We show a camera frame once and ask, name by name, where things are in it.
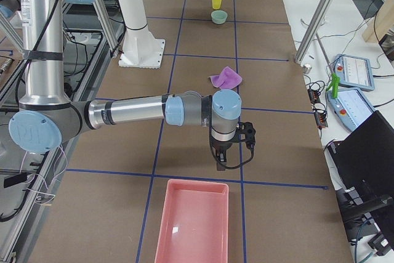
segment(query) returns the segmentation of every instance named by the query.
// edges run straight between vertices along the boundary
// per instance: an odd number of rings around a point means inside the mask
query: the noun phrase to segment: electronic device
[[[391,248],[394,247],[394,129],[375,111],[344,141],[328,147],[347,188],[363,200],[362,213],[370,212]],[[379,208],[375,201],[389,196]]]
[[[363,91],[375,89],[369,59],[351,55],[337,55],[334,71],[340,78],[340,86],[359,87]]]
[[[350,131],[354,131],[375,111],[358,87],[338,90],[336,99],[332,97],[332,92],[328,91],[327,99],[338,118]]]

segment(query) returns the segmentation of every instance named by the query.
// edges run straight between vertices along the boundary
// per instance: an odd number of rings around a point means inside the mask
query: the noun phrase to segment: cable
[[[25,152],[25,156],[22,158],[22,162],[20,164],[20,169],[19,169],[19,174],[22,172],[22,167],[25,162],[26,156],[27,156],[27,151]]]
[[[15,61],[15,59],[13,59],[13,58],[11,58],[11,57],[7,57],[6,55],[0,55],[0,57],[6,58],[6,59],[11,59],[13,62]]]
[[[361,230],[364,228],[364,226],[368,223],[369,220],[371,220],[372,217],[369,217],[368,219],[366,219],[361,226],[359,227],[358,231],[357,231],[357,235],[356,235],[356,242],[355,242],[355,263],[357,263],[357,244],[358,241],[361,239],[360,238],[360,234],[361,234]]]
[[[53,183],[55,180],[57,180],[57,177],[60,176],[61,174],[63,174],[63,173],[66,171],[67,167],[68,167],[68,159],[67,159],[66,153],[64,152],[63,147],[59,146],[59,148],[60,148],[60,151],[62,152],[62,154],[63,154],[63,156],[64,156],[64,158],[65,158],[65,160],[66,160],[66,165],[64,166],[64,168],[62,169],[62,171],[61,171],[60,173],[54,175],[54,177],[52,178],[52,180],[51,180],[51,182],[50,182],[50,185],[52,185],[52,183]]]
[[[304,75],[304,77],[309,79],[309,83],[308,84],[310,84],[312,82],[312,79],[310,79],[310,77],[308,75],[306,75],[306,74],[303,74],[303,75]]]
[[[359,261],[359,263],[365,263],[369,258],[371,258],[375,253],[370,252],[363,260]]]
[[[29,190],[31,192],[35,192],[35,193],[38,193],[38,194],[50,195],[52,197],[50,200],[46,201],[45,203],[38,203],[37,201],[34,202],[34,203],[39,204],[39,205],[47,204],[47,203],[51,202],[56,197],[55,194],[41,192],[41,191],[33,190],[33,189],[30,189],[30,188],[26,188],[26,190]]]
[[[46,22],[45,22],[45,24],[44,24],[44,27],[43,27],[42,30],[41,30],[40,35],[38,36],[38,39],[37,39],[37,41],[36,41],[36,44],[35,44],[34,47],[32,48],[32,51],[36,51],[36,50],[38,49],[38,46],[39,46],[39,44],[41,43],[41,41],[42,41],[42,39],[43,39],[43,37],[44,37],[45,32],[47,31],[47,28],[48,28],[48,26],[49,26],[49,23],[50,23],[50,21],[52,20],[54,14],[55,14],[55,10],[56,10],[56,7],[57,7],[58,3],[59,3],[59,0],[55,0],[55,1],[54,1],[54,5],[53,5],[53,7],[52,7],[52,10],[51,10],[51,12],[50,12],[50,14],[49,14],[49,16],[48,16],[48,19],[46,20]],[[27,60],[25,61],[25,64],[23,65],[23,67],[22,67],[22,69],[21,69],[21,71],[20,71],[19,77],[18,77],[18,79],[17,79],[17,84],[16,84],[16,86],[15,86],[15,102],[17,103],[17,105],[19,104],[18,90],[19,90],[20,81],[21,81],[21,79],[23,78],[23,74],[24,74],[25,70],[27,69],[27,67],[28,67],[30,64],[31,64],[31,59],[27,59]]]
[[[380,55],[378,55],[377,58],[376,58],[376,62],[377,62],[377,64],[378,64],[379,67],[371,67],[372,69],[380,69],[380,68],[382,67],[382,65],[381,65],[380,62],[379,62],[379,58],[380,58],[381,56],[383,56],[384,54],[385,54],[385,53],[380,54]]]
[[[116,22],[116,23],[120,23],[120,24],[124,24],[124,21],[118,21],[118,20],[115,20],[114,18],[109,18],[111,21],[114,21],[114,22]]]
[[[374,108],[379,108],[379,107],[381,107],[381,106],[387,105],[387,104],[391,103],[392,101],[394,101],[394,99],[391,99],[390,101],[385,102],[385,103],[380,104],[380,105],[374,105]]]
[[[388,77],[394,77],[394,74],[390,75],[374,75],[375,78],[388,78]]]

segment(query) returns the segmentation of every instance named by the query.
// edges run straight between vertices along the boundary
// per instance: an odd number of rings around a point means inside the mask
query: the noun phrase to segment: robotic arm
[[[238,122],[241,98],[231,90],[219,91],[213,97],[186,92],[70,102],[63,90],[62,1],[20,0],[26,94],[16,98],[20,111],[9,123],[16,144],[29,152],[45,153],[103,125],[165,118],[168,124],[209,127],[209,143],[218,168],[231,169],[225,163],[232,143],[246,142],[253,157],[255,130],[251,123]]]

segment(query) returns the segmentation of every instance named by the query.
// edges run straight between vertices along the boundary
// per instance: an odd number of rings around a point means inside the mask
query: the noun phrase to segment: pink tray
[[[227,184],[171,179],[155,263],[227,263]]]

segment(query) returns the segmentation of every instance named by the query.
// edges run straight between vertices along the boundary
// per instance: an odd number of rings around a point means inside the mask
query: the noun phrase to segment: metal frame
[[[298,64],[301,64],[301,61],[304,59],[307,51],[310,47],[312,39],[316,35],[321,21],[323,20],[326,12],[331,4],[332,0],[320,0],[318,7],[315,10],[315,13],[310,21],[309,27],[305,32],[304,38],[302,38],[302,42],[298,48],[298,51],[294,57],[294,61]]]

